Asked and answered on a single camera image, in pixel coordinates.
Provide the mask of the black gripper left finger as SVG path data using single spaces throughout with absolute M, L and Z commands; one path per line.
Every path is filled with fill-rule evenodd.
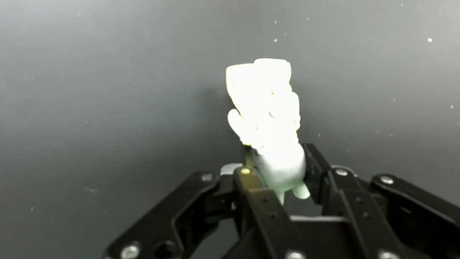
M 223 220 L 239 241 L 222 259 L 305 256 L 301 232 L 246 148 L 243 164 L 226 176 L 197 171 L 124 230 L 102 259 L 192 259 Z

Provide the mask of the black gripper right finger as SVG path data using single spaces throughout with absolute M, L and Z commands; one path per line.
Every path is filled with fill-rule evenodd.
M 357 259 L 460 259 L 460 207 L 390 173 L 370 182 L 305 146 L 305 183 L 350 228 Z

